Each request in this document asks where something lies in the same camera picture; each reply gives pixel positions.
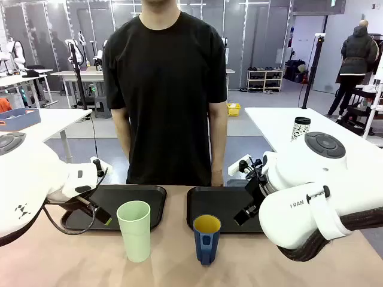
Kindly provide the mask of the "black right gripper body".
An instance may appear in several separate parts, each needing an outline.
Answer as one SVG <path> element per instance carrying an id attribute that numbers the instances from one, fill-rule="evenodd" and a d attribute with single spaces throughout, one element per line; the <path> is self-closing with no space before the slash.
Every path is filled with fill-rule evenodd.
<path id="1" fill-rule="evenodd" d="M 245 210 L 255 210 L 260 207 L 263 200 L 269 194 L 268 181 L 265 176 L 261 175 L 260 172 L 254 172 L 253 176 L 245 186 L 245 190 L 252 197 L 251 202 L 245 207 Z"/>

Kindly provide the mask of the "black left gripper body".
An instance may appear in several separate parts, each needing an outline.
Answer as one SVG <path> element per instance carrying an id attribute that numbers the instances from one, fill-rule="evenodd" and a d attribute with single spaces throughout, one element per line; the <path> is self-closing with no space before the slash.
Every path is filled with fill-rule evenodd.
<path id="1" fill-rule="evenodd" d="M 71 211 L 81 210 L 84 213 L 93 213 L 96 211 L 96 206 L 89 199 L 76 196 L 68 201 L 68 209 Z"/>

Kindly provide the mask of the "person's left hand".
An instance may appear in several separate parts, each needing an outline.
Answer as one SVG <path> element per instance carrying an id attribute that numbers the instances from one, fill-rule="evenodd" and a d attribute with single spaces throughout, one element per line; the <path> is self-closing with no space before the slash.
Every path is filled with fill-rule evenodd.
<path id="1" fill-rule="evenodd" d="M 213 170 L 211 172 L 211 186 L 212 187 L 222 187 L 223 183 L 223 171 L 222 170 Z"/>

